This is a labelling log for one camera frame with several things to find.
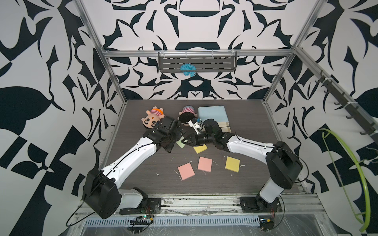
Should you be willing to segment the green sticky note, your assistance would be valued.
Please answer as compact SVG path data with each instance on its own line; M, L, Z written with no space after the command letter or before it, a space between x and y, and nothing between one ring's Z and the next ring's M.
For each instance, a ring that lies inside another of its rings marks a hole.
M176 142L176 144L180 147L180 148L184 148L185 147L185 143L182 142L182 139L178 140Z

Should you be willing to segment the light blue drawer box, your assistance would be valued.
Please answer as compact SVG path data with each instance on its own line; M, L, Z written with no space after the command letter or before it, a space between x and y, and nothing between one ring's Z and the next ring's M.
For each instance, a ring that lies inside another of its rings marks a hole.
M215 120L223 132L231 132L228 116L224 106L208 106L198 108L198 118L205 122Z

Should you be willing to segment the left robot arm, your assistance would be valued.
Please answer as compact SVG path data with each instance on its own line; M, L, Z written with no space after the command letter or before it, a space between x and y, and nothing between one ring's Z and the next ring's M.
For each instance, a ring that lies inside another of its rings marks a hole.
M183 133L178 119L166 117L158 122L115 162L101 170L89 171L84 185L83 201L102 219L121 209L145 208L148 196L141 189L135 187L123 193L119 189L127 177L159 149L171 152Z

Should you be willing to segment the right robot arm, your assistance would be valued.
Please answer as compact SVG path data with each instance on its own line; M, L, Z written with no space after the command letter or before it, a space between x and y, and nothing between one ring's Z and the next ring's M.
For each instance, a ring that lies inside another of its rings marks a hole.
M257 202L273 203L280 194L293 187L303 169L299 156L285 142L272 144L248 140L222 131L214 119L206 120L203 125L191 123L190 127L195 132L183 138L185 145L213 144L217 149L242 154L267 165L270 178L256 196Z

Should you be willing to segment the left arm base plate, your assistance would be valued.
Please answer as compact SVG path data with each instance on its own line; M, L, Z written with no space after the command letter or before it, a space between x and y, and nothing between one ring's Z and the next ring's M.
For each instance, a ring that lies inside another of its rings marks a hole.
M136 215L145 213L159 213L161 209L161 198L144 198L136 208L121 208L120 215Z

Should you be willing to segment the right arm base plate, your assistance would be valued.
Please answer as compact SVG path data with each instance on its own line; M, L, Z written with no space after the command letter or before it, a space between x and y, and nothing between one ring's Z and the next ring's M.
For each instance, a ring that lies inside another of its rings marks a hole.
M254 197L240 197L240 207L243 212L277 212L281 207L280 201L276 198L272 203L263 200L259 195Z

